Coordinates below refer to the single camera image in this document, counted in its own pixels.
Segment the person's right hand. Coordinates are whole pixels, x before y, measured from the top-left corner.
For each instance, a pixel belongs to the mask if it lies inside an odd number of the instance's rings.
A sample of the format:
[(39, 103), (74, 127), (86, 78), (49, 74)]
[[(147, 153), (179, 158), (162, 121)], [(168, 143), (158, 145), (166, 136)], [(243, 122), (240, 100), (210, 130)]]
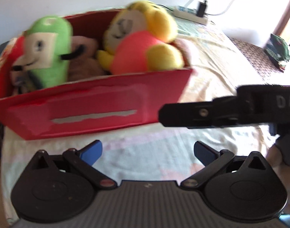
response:
[(284, 213), (290, 215), (290, 165), (287, 164), (288, 157), (290, 157), (290, 134), (283, 138), (279, 137), (266, 155), (266, 160), (287, 190), (288, 201)]

